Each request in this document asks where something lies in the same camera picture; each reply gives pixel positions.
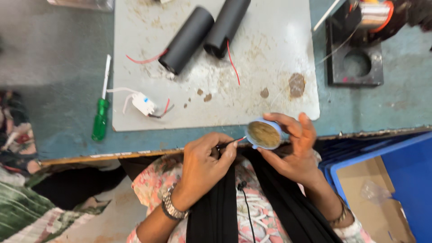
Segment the gold bangle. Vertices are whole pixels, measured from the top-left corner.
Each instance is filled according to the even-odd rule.
[[[339,198],[340,202],[342,203],[342,213],[340,214],[340,216],[332,221],[328,221],[331,227],[334,227],[335,225],[339,224],[340,222],[344,221],[346,218],[346,213],[349,212],[351,213],[351,210],[348,208],[348,206],[345,204],[345,201],[342,199],[341,196],[339,196],[338,194],[336,194],[336,196]]]

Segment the cardboard box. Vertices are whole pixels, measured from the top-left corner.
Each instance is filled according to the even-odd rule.
[[[416,242],[399,201],[386,199],[376,204],[361,196],[367,180],[394,192],[381,157],[375,157],[337,171],[349,206],[363,228],[377,243]]]

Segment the white board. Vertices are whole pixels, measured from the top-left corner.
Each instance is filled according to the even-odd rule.
[[[168,98],[175,104],[162,119],[144,116],[131,102],[123,114],[129,93],[114,93],[116,131],[241,125],[263,112],[281,112],[296,118],[305,112],[312,120],[319,118],[308,0],[252,0],[230,43],[240,86],[228,54],[219,60],[202,47],[174,80],[167,77],[158,61],[135,64],[126,58],[129,55],[144,60],[161,53],[195,6],[203,6],[216,19],[223,3],[224,0],[173,0],[166,4],[153,0],[116,1],[114,88],[142,92],[159,107],[156,115],[163,112]],[[305,81],[304,92],[297,98],[289,86],[295,74],[301,74]]]

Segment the floor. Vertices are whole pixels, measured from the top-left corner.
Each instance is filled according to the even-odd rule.
[[[114,190],[96,198],[112,200],[105,211],[79,228],[66,230],[50,243],[125,243],[135,225],[146,217],[147,207],[140,204],[126,177]]]

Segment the blue plastic container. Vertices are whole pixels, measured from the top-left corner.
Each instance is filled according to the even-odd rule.
[[[400,201],[411,231],[418,243],[430,242],[430,219],[432,218],[432,132],[416,135],[406,139],[394,137],[386,141],[369,144],[358,150],[357,156],[353,151],[337,151],[336,158],[328,156],[319,165],[327,181],[347,203],[337,171],[362,161],[381,156],[387,173],[395,188],[393,198]]]
[[[263,122],[263,123],[266,123],[266,124],[272,126],[279,133],[279,143],[276,146],[274,146],[274,147],[264,147],[264,146],[258,144],[255,140],[253,140],[251,138],[251,136],[248,133],[248,126],[252,122]],[[280,128],[279,124],[277,124],[274,121],[264,120],[264,118],[257,118],[255,120],[251,121],[249,124],[245,128],[245,134],[246,134],[246,138],[249,140],[249,142],[251,144],[253,144],[253,146],[252,146],[253,149],[257,149],[258,147],[261,147],[261,148],[264,148],[264,149],[272,150],[272,149],[277,149],[280,146],[280,143],[282,142],[282,129]]]

